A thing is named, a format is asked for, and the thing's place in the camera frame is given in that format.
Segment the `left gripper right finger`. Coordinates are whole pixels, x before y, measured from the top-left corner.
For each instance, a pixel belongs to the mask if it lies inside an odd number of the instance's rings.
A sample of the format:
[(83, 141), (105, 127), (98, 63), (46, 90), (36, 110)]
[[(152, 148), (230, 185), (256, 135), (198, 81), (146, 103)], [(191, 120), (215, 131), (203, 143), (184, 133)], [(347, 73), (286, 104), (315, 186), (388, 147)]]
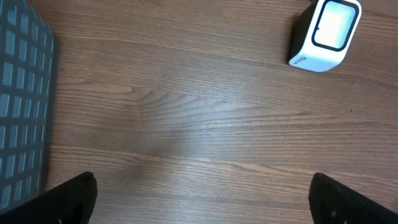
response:
[(397, 224), (395, 212), (320, 172), (308, 201), (314, 224)]

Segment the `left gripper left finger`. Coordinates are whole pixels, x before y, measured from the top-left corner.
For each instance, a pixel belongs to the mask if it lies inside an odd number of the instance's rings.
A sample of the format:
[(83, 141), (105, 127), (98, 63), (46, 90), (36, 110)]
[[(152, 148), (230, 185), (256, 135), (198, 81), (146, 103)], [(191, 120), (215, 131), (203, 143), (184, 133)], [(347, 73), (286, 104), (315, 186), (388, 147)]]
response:
[(1, 214), (1, 224), (87, 224), (98, 195), (94, 174), (84, 172)]

